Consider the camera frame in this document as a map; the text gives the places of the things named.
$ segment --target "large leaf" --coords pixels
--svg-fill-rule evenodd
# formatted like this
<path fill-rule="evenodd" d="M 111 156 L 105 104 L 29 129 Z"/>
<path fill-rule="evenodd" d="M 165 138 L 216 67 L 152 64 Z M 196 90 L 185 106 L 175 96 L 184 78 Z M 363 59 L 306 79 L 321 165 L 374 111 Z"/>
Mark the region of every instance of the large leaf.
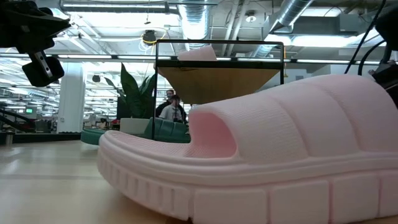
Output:
<path fill-rule="evenodd" d="M 142 118 L 145 109 L 142 107 L 141 94 L 138 84 L 133 76 L 127 72 L 125 66 L 122 64 L 121 69 L 121 83 L 123 91 L 126 94 L 127 105 L 130 109 L 133 118 Z"/>
<path fill-rule="evenodd" d="M 154 97 L 152 96 L 152 93 L 154 92 L 155 85 L 155 75 L 153 75 L 146 82 L 146 86 L 144 87 L 143 92 L 141 92 L 141 102 L 144 107 L 145 118 L 150 118 L 153 115 Z"/>
<path fill-rule="evenodd" d="M 110 80 L 110 79 L 108 79 L 108 78 L 105 78 L 105 81 L 106 81 L 106 83 L 107 83 L 108 85 L 112 86 L 112 87 L 119 93 L 120 98 L 122 99 L 122 101 L 123 101 L 125 104 L 127 104 L 126 97 L 124 96 L 123 91 L 121 91 L 118 87 L 116 87 L 116 85 L 113 84 L 112 80 Z"/>
<path fill-rule="evenodd" d="M 143 92 L 143 89 L 144 89 L 145 86 L 146 86 L 147 80 L 148 80 L 148 77 L 145 77 L 144 80 L 142 81 L 142 84 L 141 84 L 141 86 L 139 87 L 139 92 L 140 92 L 140 93 Z"/>

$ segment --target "ceiling light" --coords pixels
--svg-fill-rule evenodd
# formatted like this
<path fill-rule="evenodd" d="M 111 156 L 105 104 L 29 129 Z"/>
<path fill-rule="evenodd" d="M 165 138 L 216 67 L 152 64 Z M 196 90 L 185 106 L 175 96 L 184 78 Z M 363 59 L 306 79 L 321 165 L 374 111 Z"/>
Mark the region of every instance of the ceiling light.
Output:
<path fill-rule="evenodd" d="M 231 58 L 217 58 L 217 60 L 231 60 Z"/>
<path fill-rule="evenodd" d="M 14 87 L 10 87 L 9 90 L 13 93 L 17 93 L 17 94 L 23 94 L 23 95 L 28 95 L 29 92 L 20 88 L 14 88 Z"/>
<path fill-rule="evenodd" d="M 241 62 L 280 62 L 277 58 L 238 58 Z M 284 63 L 289 63 L 290 59 L 285 59 Z"/>
<path fill-rule="evenodd" d="M 25 109 L 25 106 L 7 106 L 7 109 Z"/>
<path fill-rule="evenodd" d="M 349 60 L 310 60 L 298 59 L 297 63 L 326 63 L 326 64 L 348 64 Z"/>
<path fill-rule="evenodd" d="M 96 98 L 96 99 L 116 99 L 117 96 L 85 96 L 86 98 Z"/>
<path fill-rule="evenodd" d="M 29 58 L 29 55 L 27 54 L 0 54 L 0 57 L 27 57 Z"/>
<path fill-rule="evenodd" d="M 379 61 L 376 61 L 376 62 L 366 61 L 363 64 L 364 65 L 380 65 L 380 62 Z"/>
<path fill-rule="evenodd" d="M 283 42 L 285 46 L 292 45 L 292 40 L 290 37 L 284 35 L 269 34 L 264 41 Z"/>
<path fill-rule="evenodd" d="M 344 47 L 349 37 L 337 35 L 299 35 L 293 38 L 292 45 L 298 47 Z"/>
<path fill-rule="evenodd" d="M 6 79 L 3 79 L 3 78 L 0 78 L 0 82 L 2 82 L 2 83 L 8 83 L 8 84 L 11 84 L 11 85 L 17 85 L 16 82 L 13 82 L 13 81 L 11 81 L 11 80 L 6 80 Z"/>
<path fill-rule="evenodd" d="M 87 105 L 103 105 L 101 101 L 87 101 Z"/>
<path fill-rule="evenodd" d="M 170 60 L 171 59 L 171 57 L 168 57 L 168 56 L 160 56 L 160 57 L 157 57 L 159 60 Z M 118 59 L 133 59 L 133 60 L 155 60 L 156 59 L 156 57 L 155 56 L 145 56 L 145 55 L 143 55 L 143 56 L 130 56 L 130 55 L 125 55 L 125 56 L 123 56 L 123 55 L 121 55 L 121 56 L 118 56 Z"/>
<path fill-rule="evenodd" d="M 113 7 L 113 8 L 134 8 L 134 7 L 144 7 L 144 8 L 151 8 L 151 9 L 164 9 L 164 6 L 151 6 L 149 4 L 64 4 L 64 7 Z"/>
<path fill-rule="evenodd" d="M 58 55 L 60 58 L 112 59 L 110 55 Z"/>
<path fill-rule="evenodd" d="M 247 18 L 246 18 L 246 22 L 254 22 L 254 21 L 256 21 L 256 17 L 255 16 L 248 16 Z"/>
<path fill-rule="evenodd" d="M 28 103 L 32 103 L 32 104 L 36 104 L 36 105 L 43 105 L 43 103 L 41 103 L 41 102 L 36 102 L 36 101 L 31 101 L 31 102 L 28 102 Z"/>

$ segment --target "pink object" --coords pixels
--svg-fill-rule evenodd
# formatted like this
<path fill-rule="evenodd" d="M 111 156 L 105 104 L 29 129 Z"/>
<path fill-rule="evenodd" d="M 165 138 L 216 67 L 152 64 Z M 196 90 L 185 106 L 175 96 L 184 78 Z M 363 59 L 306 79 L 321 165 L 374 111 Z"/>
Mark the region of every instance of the pink object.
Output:
<path fill-rule="evenodd" d="M 181 61 L 184 60 L 217 61 L 217 56 L 214 53 L 213 47 L 207 45 L 199 49 L 181 52 L 178 54 L 178 59 Z"/>
<path fill-rule="evenodd" d="M 195 224 L 349 223 L 398 214 L 398 110 L 376 83 L 324 75 L 197 106 L 190 144 L 116 131 L 98 169 Z"/>

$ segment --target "teal bench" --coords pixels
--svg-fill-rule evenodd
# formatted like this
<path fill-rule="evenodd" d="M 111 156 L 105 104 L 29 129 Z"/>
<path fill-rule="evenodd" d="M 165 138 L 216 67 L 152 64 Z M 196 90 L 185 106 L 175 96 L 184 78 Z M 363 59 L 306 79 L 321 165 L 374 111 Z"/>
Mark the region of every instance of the teal bench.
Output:
<path fill-rule="evenodd" d="M 101 129 L 83 129 L 81 131 L 80 140 L 87 144 L 98 145 L 101 135 L 105 133 L 105 130 Z"/>
<path fill-rule="evenodd" d="M 144 134 L 136 135 L 140 138 L 152 139 L 152 119 L 144 131 Z M 164 119 L 155 119 L 155 141 L 171 143 L 189 143 L 191 137 L 186 134 L 187 126 L 182 123 L 175 123 Z M 83 129 L 81 132 L 81 141 L 87 144 L 98 145 L 101 135 L 105 133 L 101 129 Z"/>

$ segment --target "white pillar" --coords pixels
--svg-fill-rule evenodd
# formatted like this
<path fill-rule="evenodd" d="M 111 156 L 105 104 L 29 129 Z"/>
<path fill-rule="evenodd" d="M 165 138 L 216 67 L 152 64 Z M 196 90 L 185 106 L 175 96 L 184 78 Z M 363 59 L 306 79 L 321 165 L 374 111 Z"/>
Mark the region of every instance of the white pillar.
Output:
<path fill-rule="evenodd" d="M 57 133 L 80 133 L 83 129 L 86 74 L 82 63 L 63 63 Z"/>

